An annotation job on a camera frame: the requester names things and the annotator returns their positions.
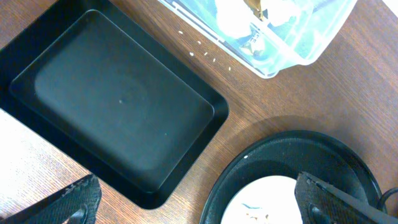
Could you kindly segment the black rectangular tray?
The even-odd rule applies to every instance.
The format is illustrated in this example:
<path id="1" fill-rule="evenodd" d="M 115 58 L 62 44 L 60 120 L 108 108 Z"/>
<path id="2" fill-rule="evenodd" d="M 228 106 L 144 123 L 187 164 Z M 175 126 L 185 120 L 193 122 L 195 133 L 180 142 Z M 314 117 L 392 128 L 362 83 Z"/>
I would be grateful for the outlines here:
<path id="1" fill-rule="evenodd" d="M 1 108 L 148 210 L 167 201 L 229 113 L 110 1 L 57 1 L 4 46 Z"/>

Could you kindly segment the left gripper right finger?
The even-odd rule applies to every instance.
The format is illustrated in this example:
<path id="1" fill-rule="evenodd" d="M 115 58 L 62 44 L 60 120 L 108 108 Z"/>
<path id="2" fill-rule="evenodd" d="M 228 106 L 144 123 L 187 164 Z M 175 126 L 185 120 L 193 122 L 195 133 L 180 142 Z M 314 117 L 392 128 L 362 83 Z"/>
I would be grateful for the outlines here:
<path id="1" fill-rule="evenodd" d="M 397 219 L 307 172 L 294 195 L 304 223 L 396 223 Z"/>

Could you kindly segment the grey plate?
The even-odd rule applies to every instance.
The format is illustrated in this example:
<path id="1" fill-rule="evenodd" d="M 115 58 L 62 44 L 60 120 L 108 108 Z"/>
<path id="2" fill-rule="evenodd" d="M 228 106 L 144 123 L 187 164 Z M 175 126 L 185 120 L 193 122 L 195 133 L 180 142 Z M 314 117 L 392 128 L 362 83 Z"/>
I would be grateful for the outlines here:
<path id="1" fill-rule="evenodd" d="M 293 178 L 272 175 L 245 185 L 229 201 L 220 223 L 251 223 L 244 217 L 245 208 L 242 204 L 245 203 L 253 207 L 262 207 L 269 214 L 269 223 L 302 224 L 301 213 L 294 195 L 296 183 Z"/>

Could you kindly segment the white napkin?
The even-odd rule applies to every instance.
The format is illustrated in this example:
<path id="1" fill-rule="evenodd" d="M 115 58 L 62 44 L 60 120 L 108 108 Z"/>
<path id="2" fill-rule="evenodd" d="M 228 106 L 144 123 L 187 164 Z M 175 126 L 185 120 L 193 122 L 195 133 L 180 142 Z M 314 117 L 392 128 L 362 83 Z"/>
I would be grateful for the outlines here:
<path id="1" fill-rule="evenodd" d="M 300 15 L 300 8 L 286 0 L 215 0 L 215 6 L 219 30 L 233 39 L 249 36 L 255 19 L 278 27 Z"/>

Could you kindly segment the gold snack wrapper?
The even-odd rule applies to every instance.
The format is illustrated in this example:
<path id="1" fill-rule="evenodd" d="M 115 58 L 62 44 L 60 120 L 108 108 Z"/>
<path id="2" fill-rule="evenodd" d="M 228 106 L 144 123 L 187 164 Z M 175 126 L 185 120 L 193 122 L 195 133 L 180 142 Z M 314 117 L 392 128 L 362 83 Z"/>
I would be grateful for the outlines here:
<path id="1" fill-rule="evenodd" d="M 261 0 L 244 0 L 244 3 L 250 8 L 250 10 L 252 10 L 253 14 L 261 22 L 264 22 L 264 9 L 261 6 Z M 247 55 L 259 57 L 265 51 L 265 43 L 263 40 L 261 40 L 258 31 L 251 29 L 249 40 L 240 46 L 240 49 Z"/>

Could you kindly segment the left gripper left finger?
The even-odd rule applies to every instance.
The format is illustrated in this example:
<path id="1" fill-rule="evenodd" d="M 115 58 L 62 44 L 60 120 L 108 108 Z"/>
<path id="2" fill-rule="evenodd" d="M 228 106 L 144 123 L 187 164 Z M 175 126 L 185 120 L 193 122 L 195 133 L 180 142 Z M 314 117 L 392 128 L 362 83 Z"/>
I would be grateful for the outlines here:
<path id="1" fill-rule="evenodd" d="M 1 223 L 93 224 L 101 196 L 97 176 L 89 174 Z"/>

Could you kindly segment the food scraps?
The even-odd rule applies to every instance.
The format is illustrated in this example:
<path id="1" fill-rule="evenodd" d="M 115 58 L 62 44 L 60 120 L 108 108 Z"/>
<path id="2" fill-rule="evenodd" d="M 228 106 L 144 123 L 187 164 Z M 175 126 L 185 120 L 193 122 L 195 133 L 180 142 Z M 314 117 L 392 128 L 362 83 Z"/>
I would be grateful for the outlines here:
<path id="1" fill-rule="evenodd" d="M 242 204 L 245 208 L 245 219 L 251 223 L 269 223 L 269 214 L 262 207 L 253 207 L 245 203 Z"/>

